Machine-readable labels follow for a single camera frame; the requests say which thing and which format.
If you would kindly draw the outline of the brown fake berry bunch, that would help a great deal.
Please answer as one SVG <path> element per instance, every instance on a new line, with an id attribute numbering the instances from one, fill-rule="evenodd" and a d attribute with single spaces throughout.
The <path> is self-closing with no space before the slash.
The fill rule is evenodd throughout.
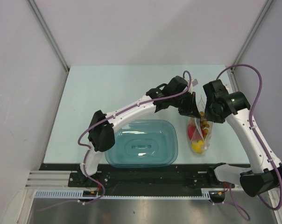
<path id="1" fill-rule="evenodd" d="M 200 112 L 200 127 L 205 133 L 208 133 L 211 127 L 210 123 L 204 117 L 204 112 Z"/>

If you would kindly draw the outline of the yellow fake lemon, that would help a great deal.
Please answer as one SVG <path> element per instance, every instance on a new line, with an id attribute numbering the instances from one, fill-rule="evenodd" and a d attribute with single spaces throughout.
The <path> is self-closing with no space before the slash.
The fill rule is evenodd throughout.
<path id="1" fill-rule="evenodd" d="M 191 149 L 197 154 L 202 154 L 204 152 L 204 141 L 194 140 L 191 142 Z"/>

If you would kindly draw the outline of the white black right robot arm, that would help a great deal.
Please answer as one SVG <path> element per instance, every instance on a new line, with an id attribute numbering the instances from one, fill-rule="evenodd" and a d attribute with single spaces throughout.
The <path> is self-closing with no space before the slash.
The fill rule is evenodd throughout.
<path id="1" fill-rule="evenodd" d="M 282 185 L 282 162 L 270 149 L 256 122 L 249 117 L 251 106 L 242 92 L 229 93 L 221 80 L 203 86 L 206 94 L 205 118 L 227 122 L 235 131 L 249 159 L 250 168 L 218 163 L 208 169 L 207 182 L 218 187 L 223 182 L 240 185 L 255 197 Z"/>

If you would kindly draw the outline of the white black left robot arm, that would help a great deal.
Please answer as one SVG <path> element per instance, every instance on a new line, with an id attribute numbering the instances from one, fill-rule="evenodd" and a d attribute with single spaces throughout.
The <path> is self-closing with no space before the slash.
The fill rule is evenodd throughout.
<path id="1" fill-rule="evenodd" d="M 81 142 L 84 135 L 88 136 L 89 141 L 85 145 L 88 149 L 80 164 L 79 182 L 86 187 L 94 183 L 94 174 L 97 172 L 104 152 L 115 144 L 115 133 L 137 118 L 157 113 L 170 106 L 177 108 L 182 116 L 199 118 L 196 94 L 192 87 L 191 77 L 186 80 L 185 77 L 176 76 L 169 83 L 150 89 L 144 96 L 128 106 L 109 113 L 96 111 L 88 129 L 78 139 L 80 146 L 84 145 Z"/>

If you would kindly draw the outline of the clear polka dot zip bag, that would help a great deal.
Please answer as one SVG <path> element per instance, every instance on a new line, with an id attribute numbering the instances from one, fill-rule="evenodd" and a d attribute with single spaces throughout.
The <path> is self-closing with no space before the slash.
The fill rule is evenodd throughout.
<path id="1" fill-rule="evenodd" d="M 190 118 L 187 125 L 187 136 L 191 150 L 198 155 L 204 155 L 210 146 L 213 123 L 205 117 L 205 101 L 200 97 L 198 102 L 200 118 Z"/>

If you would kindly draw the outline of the red fake food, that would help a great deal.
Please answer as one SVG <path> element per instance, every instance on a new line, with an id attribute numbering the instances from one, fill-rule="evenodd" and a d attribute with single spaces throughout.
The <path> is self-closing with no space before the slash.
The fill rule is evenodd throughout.
<path id="1" fill-rule="evenodd" d="M 187 134 L 190 140 L 202 140 L 204 138 L 204 131 L 199 130 L 195 125 L 188 124 Z"/>

